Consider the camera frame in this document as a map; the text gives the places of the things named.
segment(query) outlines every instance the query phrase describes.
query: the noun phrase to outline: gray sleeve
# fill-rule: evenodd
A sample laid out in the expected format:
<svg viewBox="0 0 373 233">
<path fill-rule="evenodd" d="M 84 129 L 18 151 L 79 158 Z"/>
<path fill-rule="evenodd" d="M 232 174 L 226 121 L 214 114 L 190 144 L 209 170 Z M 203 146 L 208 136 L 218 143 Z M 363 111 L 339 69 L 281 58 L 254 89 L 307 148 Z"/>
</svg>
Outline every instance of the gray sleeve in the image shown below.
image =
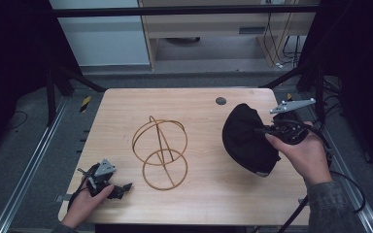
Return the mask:
<svg viewBox="0 0 373 233">
<path fill-rule="evenodd" d="M 51 233 L 78 233 L 78 231 L 59 223 L 56 225 Z"/>
<path fill-rule="evenodd" d="M 311 209 L 309 232 L 365 232 L 339 183 L 319 183 L 308 186 L 307 191 Z"/>
</svg>

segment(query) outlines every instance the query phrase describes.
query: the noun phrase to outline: finger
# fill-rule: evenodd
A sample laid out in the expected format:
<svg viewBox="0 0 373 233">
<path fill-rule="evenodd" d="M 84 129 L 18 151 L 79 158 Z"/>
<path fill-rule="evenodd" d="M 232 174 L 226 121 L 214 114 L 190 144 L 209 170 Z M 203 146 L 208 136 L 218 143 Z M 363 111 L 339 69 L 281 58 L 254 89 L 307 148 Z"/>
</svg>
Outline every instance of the finger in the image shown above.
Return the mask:
<svg viewBox="0 0 373 233">
<path fill-rule="evenodd" d="M 109 196 L 109 194 L 111 194 L 113 190 L 114 190 L 114 186 L 110 184 L 104 187 L 104 189 L 102 189 L 102 191 L 98 193 L 94 197 L 94 199 L 96 199 L 99 203 L 101 203 L 103 200 L 105 200 Z"/>
<path fill-rule="evenodd" d="M 272 147 L 274 147 L 276 150 L 280 150 L 280 148 L 283 144 L 283 141 L 281 141 L 281 139 L 279 139 L 279 138 L 277 138 L 277 137 L 275 137 L 274 135 L 271 135 L 271 134 L 265 134 L 265 138 L 272 145 Z"/>
<path fill-rule="evenodd" d="M 304 121 L 304 124 L 308 124 L 308 125 L 314 126 L 313 122 L 311 122 L 311 121 Z"/>
</svg>

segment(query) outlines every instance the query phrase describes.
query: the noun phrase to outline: hand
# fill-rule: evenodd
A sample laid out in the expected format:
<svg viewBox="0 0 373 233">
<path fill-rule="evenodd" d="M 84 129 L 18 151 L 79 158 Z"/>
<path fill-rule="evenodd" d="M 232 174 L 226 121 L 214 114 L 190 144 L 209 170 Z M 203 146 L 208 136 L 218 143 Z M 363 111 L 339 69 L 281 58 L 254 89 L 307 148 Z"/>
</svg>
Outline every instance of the hand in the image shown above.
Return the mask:
<svg viewBox="0 0 373 233">
<path fill-rule="evenodd" d="M 326 153 L 319 137 L 309 133 L 304 141 L 297 145 L 285 144 L 273 135 L 266 134 L 265 137 L 276 150 L 281 151 L 289 159 L 307 184 L 332 182 Z"/>
<path fill-rule="evenodd" d="M 61 223 L 72 229 L 76 229 L 113 190 L 114 186 L 109 185 L 98 193 L 98 195 L 92 197 L 86 187 L 86 182 L 84 182 L 82 191 L 75 198 Z"/>
</svg>

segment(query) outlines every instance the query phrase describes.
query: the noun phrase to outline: cabinet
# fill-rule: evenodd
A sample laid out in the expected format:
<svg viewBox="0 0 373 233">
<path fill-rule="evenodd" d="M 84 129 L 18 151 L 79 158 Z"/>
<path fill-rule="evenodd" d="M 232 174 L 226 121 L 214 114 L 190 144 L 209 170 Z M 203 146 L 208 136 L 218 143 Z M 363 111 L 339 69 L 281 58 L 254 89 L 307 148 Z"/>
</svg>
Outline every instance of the cabinet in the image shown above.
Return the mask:
<svg viewBox="0 0 373 233">
<path fill-rule="evenodd" d="M 51 0 L 51 5 L 54 9 L 138 7 L 136 0 Z M 67 17 L 59 23 L 83 70 L 150 64 L 140 17 Z"/>
<path fill-rule="evenodd" d="M 138 0 L 140 7 L 164 6 L 219 6 L 219 5 L 259 5 L 262 0 Z M 318 3 L 319 0 L 285 0 L 285 4 Z M 240 29 L 252 28 L 254 36 L 264 50 L 270 65 L 275 64 L 282 51 L 285 39 L 290 35 L 307 35 L 314 19 L 314 13 L 281 14 L 222 14 L 222 15 L 185 15 L 185 16 L 144 16 L 145 36 L 150 62 L 154 58 L 160 38 L 249 36 L 240 34 Z M 271 33 L 264 36 L 268 24 Z"/>
</svg>

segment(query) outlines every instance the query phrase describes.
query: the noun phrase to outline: wire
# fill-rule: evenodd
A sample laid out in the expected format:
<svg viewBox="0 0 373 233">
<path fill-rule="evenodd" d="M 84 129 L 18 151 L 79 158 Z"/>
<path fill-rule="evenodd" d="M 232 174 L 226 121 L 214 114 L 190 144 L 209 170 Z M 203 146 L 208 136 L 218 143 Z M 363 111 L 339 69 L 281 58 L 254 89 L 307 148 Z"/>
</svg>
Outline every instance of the wire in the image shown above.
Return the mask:
<svg viewBox="0 0 373 233">
<path fill-rule="evenodd" d="M 322 131 L 321 130 L 317 130 L 315 127 L 309 125 L 309 124 L 306 124 L 306 123 L 301 123 L 301 122 L 298 122 L 296 120 L 292 120 L 292 119 L 275 119 L 272 121 L 273 123 L 289 123 L 289 124 L 295 124 L 295 125 L 298 125 L 302 128 L 305 128 L 307 130 L 309 130 L 310 132 L 314 133 L 316 136 L 318 136 L 323 144 L 328 148 L 330 149 L 331 146 L 329 145 L 328 141 L 326 140 L 326 138 L 323 136 L 322 134 Z"/>
<path fill-rule="evenodd" d="M 362 189 L 359 187 L 359 185 L 355 181 L 353 181 L 353 179 L 347 177 L 346 175 L 344 175 L 342 173 L 335 172 L 335 171 L 329 171 L 329 172 L 332 173 L 332 174 L 336 174 L 336 175 L 338 175 L 338 176 L 346 179 L 347 181 L 349 181 L 350 183 L 352 183 L 358 189 L 358 191 L 359 191 L 359 193 L 361 194 L 361 197 L 362 197 L 362 202 L 361 202 L 361 206 L 358 209 L 354 210 L 354 213 L 358 213 L 358 212 L 362 211 L 364 209 L 364 207 L 365 207 L 366 201 L 365 201 L 365 194 L 362 191 Z"/>
<path fill-rule="evenodd" d="M 331 110 L 335 109 L 335 108 L 341 108 L 341 107 L 342 107 L 342 106 L 341 106 L 341 104 L 339 104 L 339 103 L 334 104 L 333 106 L 329 107 L 329 108 L 324 112 L 324 114 L 323 114 L 324 117 L 325 117 L 325 118 L 328 118 L 328 117 L 332 116 L 334 113 L 331 114 L 331 115 L 328 115 L 328 113 L 329 113 Z M 319 118 L 316 118 L 315 120 L 313 120 L 313 124 L 316 124 L 319 120 L 320 120 Z M 322 131 L 324 127 L 325 127 L 325 124 L 322 124 L 322 125 L 320 126 L 320 131 Z"/>
<path fill-rule="evenodd" d="M 28 114 L 26 112 L 24 112 L 24 111 L 16 111 L 15 113 L 16 114 L 24 114 L 25 115 L 25 119 L 21 123 L 19 123 L 18 125 L 15 125 L 15 126 L 9 127 L 9 128 L 5 128 L 5 130 L 16 129 L 16 128 L 20 127 L 21 125 L 23 125 L 26 122 L 26 120 L 28 119 Z"/>
<path fill-rule="evenodd" d="M 305 196 L 305 198 L 302 200 L 302 202 L 299 204 L 299 206 L 296 208 L 293 214 L 289 217 L 286 223 L 284 223 L 284 225 L 281 227 L 278 233 L 285 232 L 287 228 L 290 226 L 290 224 L 293 222 L 293 220 L 299 215 L 299 213 L 301 213 L 301 211 L 304 209 L 304 207 L 307 204 L 308 204 L 308 195 Z"/>
<path fill-rule="evenodd" d="M 89 170 L 87 170 L 87 172 L 84 171 L 81 168 L 78 169 L 78 171 L 80 171 L 80 172 L 83 173 L 83 177 L 81 179 L 81 183 L 78 186 L 77 190 L 74 193 L 72 193 L 72 196 L 69 199 L 68 208 L 67 208 L 68 211 L 69 211 L 69 208 L 71 208 L 72 203 L 74 202 L 74 200 L 78 196 L 78 194 L 80 194 L 80 192 L 82 192 L 85 189 L 89 189 L 88 187 L 84 187 L 83 188 L 83 185 L 85 184 L 87 178 L 90 177 L 93 174 L 94 170 L 97 169 L 98 167 L 99 167 L 99 163 L 97 163 L 97 164 L 93 165 L 92 167 L 90 167 Z"/>
<path fill-rule="evenodd" d="M 328 115 L 326 117 L 331 117 L 331 116 L 333 116 L 336 113 L 339 113 L 339 115 L 341 116 L 343 114 L 343 111 L 342 110 L 338 110 L 338 111 L 332 112 L 330 115 Z"/>
<path fill-rule="evenodd" d="M 339 98 L 340 96 L 338 95 L 338 94 L 335 94 L 335 95 L 330 95 L 330 96 L 328 96 L 328 97 L 326 97 L 324 100 L 323 100 L 323 102 L 326 104 L 326 101 L 328 101 L 329 99 L 331 99 L 331 98 Z"/>
<path fill-rule="evenodd" d="M 272 59 L 271 53 L 269 52 L 269 49 L 266 46 L 266 34 L 267 34 L 268 31 L 269 31 L 269 34 L 270 34 L 271 39 L 272 39 L 271 40 L 272 44 L 274 45 L 275 55 L 280 60 L 281 65 L 285 65 L 285 64 L 291 63 L 291 61 L 283 61 L 281 59 L 281 57 L 278 55 L 277 45 L 275 44 L 274 36 L 272 35 L 272 30 L 271 30 L 271 13 L 268 13 L 268 21 L 267 21 L 267 24 L 266 24 L 266 27 L 265 27 L 265 31 L 264 31 L 264 34 L 263 34 L 263 44 L 265 46 L 266 51 L 268 52 L 268 56 L 271 59 L 271 62 L 274 62 L 274 59 Z"/>
<path fill-rule="evenodd" d="M 300 47 L 300 36 L 296 36 L 295 51 L 286 51 L 289 38 L 290 38 L 290 36 L 287 36 L 286 41 L 284 43 L 283 55 L 284 55 L 284 57 L 292 60 L 292 68 L 295 68 L 296 66 L 298 66 L 298 59 L 299 59 L 298 54 L 300 53 L 300 52 L 298 52 L 298 49 Z"/>
</svg>

